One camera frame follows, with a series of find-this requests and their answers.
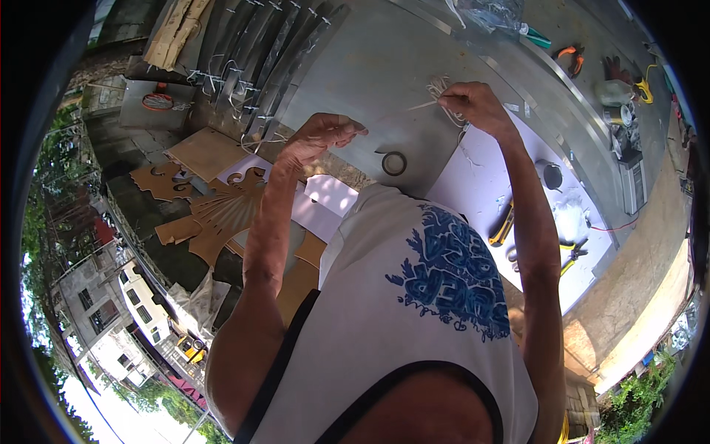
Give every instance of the white paper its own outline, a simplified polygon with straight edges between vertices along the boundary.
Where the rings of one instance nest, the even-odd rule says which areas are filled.
[[[343,217],[357,200],[358,192],[328,174],[309,177],[306,195]]]
[[[305,187],[299,183],[293,199],[291,219],[327,244],[343,218],[318,202],[313,202],[304,191]]]
[[[554,206],[569,193],[577,193],[581,196],[583,208],[589,210],[588,217],[592,225],[603,226],[599,211],[572,172],[564,167],[563,162],[554,151],[523,121],[513,113],[508,112],[508,114],[518,128],[531,159],[533,161],[546,159],[557,163],[562,169],[562,186],[560,187],[562,194],[543,187],[550,206]],[[472,168],[464,155],[464,149],[478,164],[484,167]],[[487,239],[490,231],[500,218],[498,211],[500,204],[496,202],[496,199],[502,195],[505,196],[504,200],[507,205],[507,202],[512,198],[512,190],[498,143],[493,137],[470,126],[441,176],[427,194],[427,199],[464,214],[471,227],[488,244]],[[564,240],[580,242],[583,239]],[[497,248],[489,246],[488,248],[496,261],[498,272],[522,290],[520,274],[513,271],[510,262],[506,259],[506,253],[514,245],[515,233],[513,230],[503,246]],[[599,231],[589,233],[589,238],[583,247],[589,253],[586,256],[581,256],[559,281],[559,305],[563,314],[579,300],[594,281],[592,270],[610,246],[611,238],[608,233]],[[560,250],[562,265],[569,260],[569,254],[570,250]]]

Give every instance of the white cloth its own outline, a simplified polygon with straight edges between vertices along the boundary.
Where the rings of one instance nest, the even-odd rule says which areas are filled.
[[[528,442],[537,398],[483,242],[439,205],[363,189],[322,255],[321,293],[253,442],[313,443],[385,375],[427,360],[470,371],[503,442]]]

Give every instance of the pliers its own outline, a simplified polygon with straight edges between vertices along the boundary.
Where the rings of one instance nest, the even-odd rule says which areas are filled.
[[[572,248],[572,255],[569,258],[569,261],[562,267],[562,270],[559,272],[559,275],[562,276],[569,270],[569,267],[574,265],[574,262],[576,262],[580,256],[584,256],[585,254],[588,254],[589,252],[587,250],[583,250],[582,245],[586,243],[587,239],[583,240],[582,242],[575,244],[574,247]]]
[[[565,54],[572,54],[572,64],[569,66],[567,72],[569,73],[569,78],[576,79],[581,72],[582,63],[584,63],[584,57],[581,56],[582,53],[584,53],[584,46],[575,43],[572,46],[567,46],[566,48],[556,51],[555,54],[552,55],[552,59],[557,60]]]

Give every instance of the window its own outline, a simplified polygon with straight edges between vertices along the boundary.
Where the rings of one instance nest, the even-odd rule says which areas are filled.
[[[98,335],[100,332],[104,331],[107,325],[112,323],[114,319],[119,316],[119,310],[116,308],[116,304],[112,300],[106,301],[104,305],[99,307],[99,310],[94,311],[89,316],[89,321],[91,321],[91,326],[94,332]]]
[[[148,311],[146,310],[146,308],[143,307],[142,305],[141,305],[140,307],[138,307],[138,308],[136,309],[136,311],[138,312],[138,316],[140,316],[141,319],[143,320],[143,323],[144,323],[144,324],[147,324],[147,323],[149,323],[150,321],[153,320],[153,317],[151,316],[151,314],[148,313]]]
[[[131,301],[131,303],[132,303],[133,305],[138,305],[139,303],[141,303],[141,299],[138,297],[138,295],[136,294],[136,292],[133,291],[132,288],[130,288],[130,289],[126,292],[126,295],[128,295],[129,301]]]
[[[82,305],[84,306],[84,310],[89,310],[91,308],[92,304],[94,303],[91,300],[91,296],[89,296],[89,291],[86,288],[81,290],[81,292],[79,293],[79,300],[82,301]]]

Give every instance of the yellow box cutter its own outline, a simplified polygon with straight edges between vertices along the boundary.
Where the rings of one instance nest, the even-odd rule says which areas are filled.
[[[506,241],[510,229],[513,228],[513,200],[510,200],[510,206],[508,207],[508,214],[505,219],[502,219],[503,223],[500,227],[493,232],[493,234],[488,238],[488,243],[491,247],[500,247]]]

